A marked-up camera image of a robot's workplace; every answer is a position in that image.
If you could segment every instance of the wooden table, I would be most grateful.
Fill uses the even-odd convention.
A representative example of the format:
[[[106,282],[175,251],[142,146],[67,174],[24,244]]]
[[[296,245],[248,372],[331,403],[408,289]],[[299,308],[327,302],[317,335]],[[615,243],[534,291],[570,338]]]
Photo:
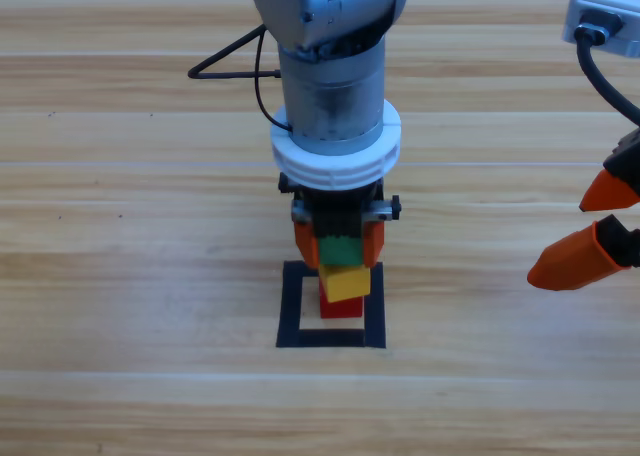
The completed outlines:
[[[298,253],[268,124],[250,82],[186,77],[251,0],[0,0],[0,454],[637,456],[638,273],[526,282],[603,217],[577,203],[631,130],[561,41],[567,4],[409,1],[389,348],[278,350]],[[597,59],[637,100],[637,63]]]

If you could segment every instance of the gray cylinder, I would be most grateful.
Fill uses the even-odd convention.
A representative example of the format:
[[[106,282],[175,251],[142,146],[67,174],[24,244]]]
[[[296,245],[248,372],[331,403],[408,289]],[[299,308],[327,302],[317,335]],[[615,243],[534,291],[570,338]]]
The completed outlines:
[[[310,63],[280,47],[280,69],[293,132],[291,139],[316,154],[352,154],[382,134],[384,38],[357,56]]]

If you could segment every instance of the block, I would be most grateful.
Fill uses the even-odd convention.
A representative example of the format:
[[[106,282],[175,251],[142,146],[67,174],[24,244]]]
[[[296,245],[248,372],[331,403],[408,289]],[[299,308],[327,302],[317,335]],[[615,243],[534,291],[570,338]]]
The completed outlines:
[[[313,234],[311,224],[293,223],[296,235],[296,245],[300,250],[302,259],[311,269],[318,269],[320,264],[318,255],[318,240]]]
[[[318,274],[330,303],[366,296],[371,292],[371,270],[365,266],[327,266]]]
[[[320,264],[331,266],[362,266],[362,239],[328,236],[318,240]]]
[[[364,265],[373,268],[384,246],[384,223],[366,223],[363,234]]]
[[[364,313],[364,298],[347,299],[338,303],[330,303],[327,294],[320,286],[320,317],[322,319],[361,318]]]

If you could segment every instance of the black tape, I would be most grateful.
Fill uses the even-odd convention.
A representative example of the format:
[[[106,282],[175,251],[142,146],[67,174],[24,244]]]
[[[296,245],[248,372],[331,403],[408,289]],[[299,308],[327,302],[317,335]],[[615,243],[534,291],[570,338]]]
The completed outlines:
[[[364,329],[300,329],[302,280],[318,276],[304,261],[285,261],[278,348],[386,348],[384,270],[371,271],[371,294],[364,298]]]

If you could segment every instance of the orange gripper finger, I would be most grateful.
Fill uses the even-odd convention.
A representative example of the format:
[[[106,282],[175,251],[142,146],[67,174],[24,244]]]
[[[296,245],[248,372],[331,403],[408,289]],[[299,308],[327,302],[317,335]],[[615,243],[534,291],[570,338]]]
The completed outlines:
[[[640,196],[621,179],[603,169],[587,190],[580,209],[582,211],[608,211],[630,208],[640,202]]]
[[[529,283],[552,291],[575,290],[629,269],[619,266],[598,242],[597,224],[545,249],[529,273]]]

